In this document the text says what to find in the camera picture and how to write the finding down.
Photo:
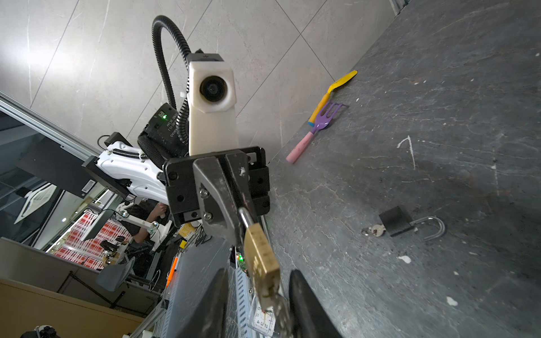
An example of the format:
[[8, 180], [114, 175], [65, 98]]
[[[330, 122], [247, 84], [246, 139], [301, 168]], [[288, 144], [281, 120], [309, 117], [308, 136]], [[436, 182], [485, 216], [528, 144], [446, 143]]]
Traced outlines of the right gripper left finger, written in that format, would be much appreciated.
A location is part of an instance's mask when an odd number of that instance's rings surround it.
[[225, 337], [228, 293], [228, 271], [221, 268], [215, 274], [192, 317], [176, 337]]

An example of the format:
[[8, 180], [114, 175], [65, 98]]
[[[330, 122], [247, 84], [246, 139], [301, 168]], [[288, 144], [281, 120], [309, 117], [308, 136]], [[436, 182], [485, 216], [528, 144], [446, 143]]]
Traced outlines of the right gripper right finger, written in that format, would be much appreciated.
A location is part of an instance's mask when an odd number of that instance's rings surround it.
[[293, 337], [342, 337], [300, 270], [290, 273], [289, 296]]

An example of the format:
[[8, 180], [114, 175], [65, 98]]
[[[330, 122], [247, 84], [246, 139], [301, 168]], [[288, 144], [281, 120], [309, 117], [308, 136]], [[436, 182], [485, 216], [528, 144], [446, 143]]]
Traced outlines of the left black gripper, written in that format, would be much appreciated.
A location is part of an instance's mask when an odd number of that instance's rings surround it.
[[164, 175], [174, 224], [200, 220], [208, 235], [229, 245], [241, 245], [241, 221], [255, 224], [270, 211], [269, 168], [260, 147], [170, 159]]

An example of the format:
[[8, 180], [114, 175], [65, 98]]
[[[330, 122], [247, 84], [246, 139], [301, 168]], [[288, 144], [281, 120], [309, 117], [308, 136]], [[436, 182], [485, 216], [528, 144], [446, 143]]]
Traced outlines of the brass padlock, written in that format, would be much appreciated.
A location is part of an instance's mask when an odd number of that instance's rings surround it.
[[260, 223], [245, 207], [238, 209], [245, 226], [245, 260], [263, 311], [272, 310], [280, 336], [290, 337], [292, 321], [287, 300], [280, 294], [280, 265]]

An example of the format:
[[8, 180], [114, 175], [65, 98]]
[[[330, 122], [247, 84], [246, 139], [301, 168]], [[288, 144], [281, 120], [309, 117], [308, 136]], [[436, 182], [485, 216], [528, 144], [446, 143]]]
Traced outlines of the black padlock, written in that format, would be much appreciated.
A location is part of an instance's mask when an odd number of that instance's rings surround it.
[[447, 226], [441, 218], [429, 215], [414, 220], [401, 206], [383, 211], [378, 217], [380, 219], [379, 224], [363, 228], [361, 230], [362, 235], [381, 237], [388, 234], [390, 237], [396, 237], [411, 230], [418, 230], [420, 225], [434, 224], [436, 232], [422, 239], [423, 242], [429, 242], [441, 238], [447, 231]]

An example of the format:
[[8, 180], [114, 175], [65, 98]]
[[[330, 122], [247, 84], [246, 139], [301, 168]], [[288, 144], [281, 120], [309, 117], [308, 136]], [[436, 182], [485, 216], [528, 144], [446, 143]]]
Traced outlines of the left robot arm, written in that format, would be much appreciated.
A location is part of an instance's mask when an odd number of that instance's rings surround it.
[[84, 169], [122, 199], [167, 205], [166, 225], [136, 221], [156, 244], [200, 221], [208, 235], [247, 247], [257, 218], [270, 209], [269, 170], [262, 148], [240, 147], [232, 68], [218, 54], [193, 52], [164, 15], [153, 20], [152, 43], [166, 103], [136, 145], [111, 135]]

